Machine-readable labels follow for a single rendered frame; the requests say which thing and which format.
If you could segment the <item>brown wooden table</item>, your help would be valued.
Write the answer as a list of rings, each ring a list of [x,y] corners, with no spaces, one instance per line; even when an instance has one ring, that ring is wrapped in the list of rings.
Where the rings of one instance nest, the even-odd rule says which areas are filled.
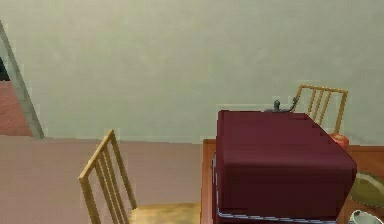
[[[212,159],[216,151],[216,140],[203,141],[202,186],[200,224],[213,224],[212,220]],[[384,146],[350,145],[348,154],[357,163],[359,172],[367,172],[384,181]],[[351,213],[362,210],[378,217],[384,222],[384,208],[377,208],[353,201],[347,198],[337,220],[338,224],[347,224]]]

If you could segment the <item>dark red box appliance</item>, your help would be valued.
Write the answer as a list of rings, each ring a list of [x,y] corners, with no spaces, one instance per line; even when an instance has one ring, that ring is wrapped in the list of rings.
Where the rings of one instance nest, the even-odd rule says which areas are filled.
[[[336,224],[352,157],[304,113],[218,112],[214,224]]]

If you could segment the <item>light wooden slatted chair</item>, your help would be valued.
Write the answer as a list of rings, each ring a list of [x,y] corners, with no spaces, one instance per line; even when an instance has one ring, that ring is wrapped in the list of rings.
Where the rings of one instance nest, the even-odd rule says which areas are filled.
[[[131,206],[130,212],[125,208],[120,194],[108,144],[112,145]],[[104,136],[78,177],[91,224],[102,224],[89,180],[92,171],[96,172],[113,224],[201,224],[200,202],[146,206],[137,204],[113,129]]]
[[[348,97],[345,89],[300,84],[295,95],[294,112],[303,112],[332,134],[341,130]]]

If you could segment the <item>red apple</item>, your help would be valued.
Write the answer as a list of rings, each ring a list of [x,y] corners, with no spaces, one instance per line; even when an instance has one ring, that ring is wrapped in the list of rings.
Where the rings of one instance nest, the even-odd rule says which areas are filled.
[[[330,137],[338,143],[343,149],[347,149],[349,146],[349,139],[341,134],[338,133],[331,133]]]

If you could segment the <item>olive green plate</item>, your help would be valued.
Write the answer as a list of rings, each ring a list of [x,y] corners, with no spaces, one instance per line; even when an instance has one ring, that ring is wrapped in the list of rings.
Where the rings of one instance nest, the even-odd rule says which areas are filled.
[[[357,203],[384,208],[384,179],[369,172],[357,172],[350,195]]]

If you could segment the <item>white round cup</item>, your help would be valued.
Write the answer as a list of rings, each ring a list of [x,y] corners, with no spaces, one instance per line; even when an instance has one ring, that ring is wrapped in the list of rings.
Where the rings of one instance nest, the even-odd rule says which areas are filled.
[[[349,224],[384,224],[384,222],[371,213],[355,210],[350,216]]]

